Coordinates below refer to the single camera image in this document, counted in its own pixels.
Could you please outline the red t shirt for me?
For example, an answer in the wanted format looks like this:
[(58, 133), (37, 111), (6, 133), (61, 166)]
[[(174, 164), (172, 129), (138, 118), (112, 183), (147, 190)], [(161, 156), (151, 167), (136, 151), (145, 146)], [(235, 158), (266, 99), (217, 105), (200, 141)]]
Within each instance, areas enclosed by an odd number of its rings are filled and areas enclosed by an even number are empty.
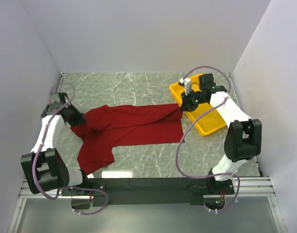
[(91, 174), (112, 164), (112, 149), (118, 146), (178, 143), (183, 136), (182, 116), (175, 103), (91, 109), (84, 123), (70, 128), (83, 141), (79, 167)]

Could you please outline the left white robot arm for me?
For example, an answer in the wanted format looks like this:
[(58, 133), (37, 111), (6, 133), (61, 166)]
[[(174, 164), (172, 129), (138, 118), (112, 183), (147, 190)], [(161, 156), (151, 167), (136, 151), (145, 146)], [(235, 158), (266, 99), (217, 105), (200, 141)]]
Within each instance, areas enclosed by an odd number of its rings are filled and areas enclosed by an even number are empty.
[(70, 102), (66, 93), (51, 94), (49, 104), (41, 115), (41, 130), (31, 152), (21, 157), (28, 187), (33, 194), (71, 187), (78, 195), (90, 189), (86, 173), (67, 168), (56, 146), (66, 124), (81, 126), (86, 122), (81, 113)]

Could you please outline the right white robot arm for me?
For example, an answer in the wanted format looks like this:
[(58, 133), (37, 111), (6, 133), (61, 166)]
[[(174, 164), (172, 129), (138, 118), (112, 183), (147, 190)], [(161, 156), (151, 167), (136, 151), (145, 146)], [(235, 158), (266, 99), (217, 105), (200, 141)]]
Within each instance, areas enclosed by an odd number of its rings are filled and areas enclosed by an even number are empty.
[(231, 176), (246, 161), (258, 156), (261, 152), (262, 123), (245, 114), (240, 107), (230, 98), (230, 88), (216, 85), (212, 74), (199, 76), (199, 91), (192, 89), (189, 78), (179, 80), (179, 85), (184, 87), (181, 94), (181, 111), (192, 112), (198, 105), (208, 103), (211, 109), (202, 113), (197, 119), (216, 110), (228, 127), (224, 142), (224, 156), (219, 163), (204, 177), (206, 188), (210, 193), (218, 193)]

